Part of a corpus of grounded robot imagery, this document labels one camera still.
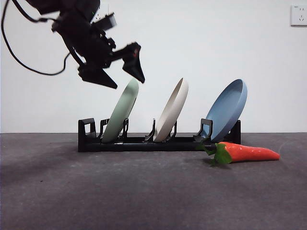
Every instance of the black dish rack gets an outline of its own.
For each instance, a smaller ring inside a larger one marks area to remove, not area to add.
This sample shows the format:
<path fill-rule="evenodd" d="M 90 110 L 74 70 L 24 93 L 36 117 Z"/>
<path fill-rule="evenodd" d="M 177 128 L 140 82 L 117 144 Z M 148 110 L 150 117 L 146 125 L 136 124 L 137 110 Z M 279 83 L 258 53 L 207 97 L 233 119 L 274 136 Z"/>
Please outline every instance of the black dish rack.
<path fill-rule="evenodd" d="M 102 151 L 198 151 L 196 147 L 203 142 L 203 145 L 213 150 L 216 148 L 215 143 L 211 141 L 213 130 L 213 121 L 201 119 L 201 129 L 197 135 L 187 137 L 176 137 L 177 122 L 175 123 L 173 133 L 169 133 L 163 142 L 153 142 L 155 131 L 155 119 L 153 128 L 149 135 L 142 137 L 128 137 L 129 120 L 123 122 L 122 134 L 113 142 L 102 143 L 103 127 L 107 125 L 109 119 L 100 121 L 100 133 L 97 135 L 95 120 L 93 118 L 79 120 L 78 122 L 78 151 L 79 152 L 102 152 Z M 90 132 L 85 132 L 85 126 L 90 125 Z M 209 134 L 203 138 L 201 133 L 203 125 L 209 126 Z M 223 141 L 241 144 L 241 121 L 238 120 L 230 132 L 224 137 Z"/>

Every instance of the white plate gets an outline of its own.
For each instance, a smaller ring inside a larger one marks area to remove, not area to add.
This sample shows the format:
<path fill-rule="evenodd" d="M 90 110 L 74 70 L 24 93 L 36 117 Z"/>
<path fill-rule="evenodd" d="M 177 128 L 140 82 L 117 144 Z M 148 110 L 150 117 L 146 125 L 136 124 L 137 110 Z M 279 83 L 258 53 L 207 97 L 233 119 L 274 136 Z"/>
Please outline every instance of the white plate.
<path fill-rule="evenodd" d="M 182 78 L 168 99 L 162 115 L 156 123 L 155 132 L 153 135 L 154 142 L 164 141 L 168 134 L 172 131 L 172 128 L 182 110 L 184 102 L 186 101 L 188 91 L 189 85 Z"/>
<path fill-rule="evenodd" d="M 125 88 L 113 110 L 110 120 L 106 126 L 106 130 L 103 133 L 101 139 L 102 143 L 114 141 L 119 136 L 121 130 L 123 129 L 124 120 L 129 117 L 134 106 L 138 92 L 139 84 L 133 78 Z"/>

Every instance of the electrical outlet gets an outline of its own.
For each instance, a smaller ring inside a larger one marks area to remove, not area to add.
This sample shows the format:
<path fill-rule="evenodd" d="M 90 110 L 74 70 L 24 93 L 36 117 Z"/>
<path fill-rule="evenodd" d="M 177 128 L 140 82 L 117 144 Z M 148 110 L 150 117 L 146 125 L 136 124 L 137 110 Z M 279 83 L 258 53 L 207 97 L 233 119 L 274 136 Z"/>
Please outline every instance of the electrical outlet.
<path fill-rule="evenodd" d="M 292 5 L 291 7 L 291 25 L 307 26 L 307 4 Z"/>

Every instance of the toy carrot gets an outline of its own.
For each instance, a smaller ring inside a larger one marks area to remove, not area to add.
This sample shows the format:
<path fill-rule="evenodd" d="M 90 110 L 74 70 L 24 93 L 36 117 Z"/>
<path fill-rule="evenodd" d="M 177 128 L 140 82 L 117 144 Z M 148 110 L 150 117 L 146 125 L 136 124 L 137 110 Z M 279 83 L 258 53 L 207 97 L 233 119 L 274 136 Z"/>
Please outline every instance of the toy carrot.
<path fill-rule="evenodd" d="M 249 147 L 244 145 L 238 145 L 229 142 L 216 143 L 216 149 L 208 150 L 203 145 L 197 147 L 198 150 L 204 150 L 208 155 L 214 155 L 212 161 L 221 164 L 228 164 L 236 161 L 272 161 L 279 160 L 280 155 L 270 149 Z"/>

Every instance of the blue plate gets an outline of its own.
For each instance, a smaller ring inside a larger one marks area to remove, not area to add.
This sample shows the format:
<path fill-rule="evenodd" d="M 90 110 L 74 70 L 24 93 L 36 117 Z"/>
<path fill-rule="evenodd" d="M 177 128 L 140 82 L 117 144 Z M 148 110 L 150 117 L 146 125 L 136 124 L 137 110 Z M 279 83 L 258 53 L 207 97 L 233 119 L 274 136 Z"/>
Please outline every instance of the blue plate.
<path fill-rule="evenodd" d="M 211 107 L 206 119 L 213 121 L 213 142 L 222 141 L 239 119 L 247 99 L 248 89 L 244 81 L 237 79 L 230 83 Z M 207 137 L 209 127 L 203 126 L 202 137 Z"/>

